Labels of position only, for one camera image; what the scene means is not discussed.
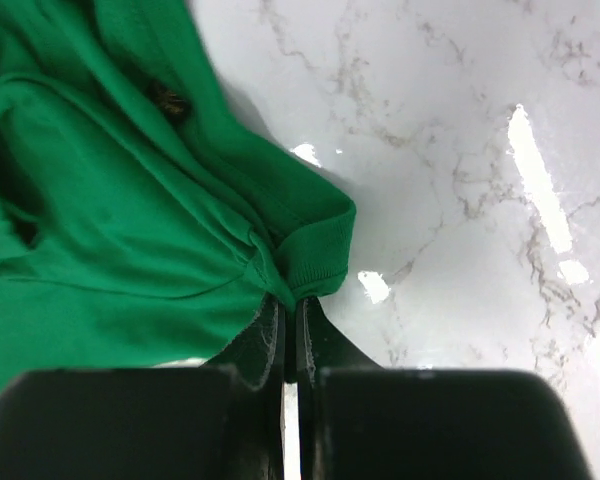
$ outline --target green cloth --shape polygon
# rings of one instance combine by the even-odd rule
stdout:
[[[182,0],[0,0],[0,389],[213,355],[336,291],[354,217],[229,113]]]

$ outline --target white marble table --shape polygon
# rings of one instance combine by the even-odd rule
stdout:
[[[358,204],[334,323],[537,372],[600,479],[600,0],[191,2],[242,119]]]

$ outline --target garment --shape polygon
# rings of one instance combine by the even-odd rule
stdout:
[[[210,356],[336,291],[354,217],[232,117],[182,0],[0,0],[0,389]]]

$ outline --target green shirt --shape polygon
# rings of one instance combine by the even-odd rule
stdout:
[[[354,217],[229,113],[182,0],[0,0],[0,389],[213,355],[336,291]]]

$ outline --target green fabric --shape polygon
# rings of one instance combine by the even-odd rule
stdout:
[[[182,0],[0,0],[0,389],[213,355],[264,291],[336,291],[354,217],[231,116]]]

